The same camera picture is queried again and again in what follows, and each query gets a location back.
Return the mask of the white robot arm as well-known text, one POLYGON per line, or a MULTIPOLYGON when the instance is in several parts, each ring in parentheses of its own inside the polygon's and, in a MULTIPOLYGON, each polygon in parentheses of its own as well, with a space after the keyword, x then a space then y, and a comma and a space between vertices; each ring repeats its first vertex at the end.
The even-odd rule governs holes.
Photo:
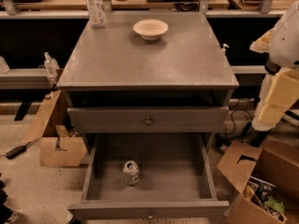
POLYGON ((275 26, 254 41, 250 50, 269 54, 278 71, 264 77, 252 126, 266 132, 299 100, 299 2, 294 2, 275 26))

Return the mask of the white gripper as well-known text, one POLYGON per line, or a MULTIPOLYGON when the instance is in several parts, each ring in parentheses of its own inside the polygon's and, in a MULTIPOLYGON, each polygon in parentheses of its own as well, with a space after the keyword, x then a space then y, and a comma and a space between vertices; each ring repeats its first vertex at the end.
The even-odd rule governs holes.
POLYGON ((260 132, 275 128, 289 110, 299 100, 299 71, 281 68, 275 75, 267 74, 260 91, 252 126, 260 132))

